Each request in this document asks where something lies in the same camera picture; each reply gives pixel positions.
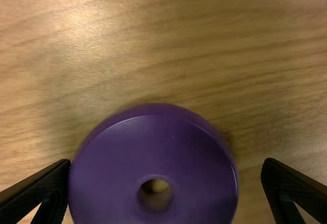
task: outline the purple rubber wheel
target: purple rubber wheel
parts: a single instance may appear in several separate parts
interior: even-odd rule
[[[163,179],[167,207],[150,211],[138,193]],[[75,224],[229,224],[238,178],[224,140],[199,115],[169,104],[145,104],[98,125],[82,144],[69,176]]]

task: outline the purple disc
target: purple disc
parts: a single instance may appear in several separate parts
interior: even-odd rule
[[[138,199],[141,185],[154,178],[172,188],[162,211],[148,211]],[[76,224],[229,224],[238,196],[236,167],[219,133],[169,104],[133,107],[102,122],[69,177]]]

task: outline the wooden table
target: wooden table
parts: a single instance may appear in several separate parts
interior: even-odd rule
[[[327,0],[0,2],[0,190],[144,102],[189,108],[228,137],[233,223],[274,223],[267,157],[327,185]]]

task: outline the wood grain surface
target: wood grain surface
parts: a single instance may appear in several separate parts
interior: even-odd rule
[[[0,2],[0,190],[144,102],[189,108],[228,137],[233,223],[274,223],[267,157],[327,185],[327,0]]]

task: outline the center hole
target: center hole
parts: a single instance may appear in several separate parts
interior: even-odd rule
[[[137,197],[144,209],[164,211],[173,198],[173,190],[165,180],[151,179],[141,185]]]

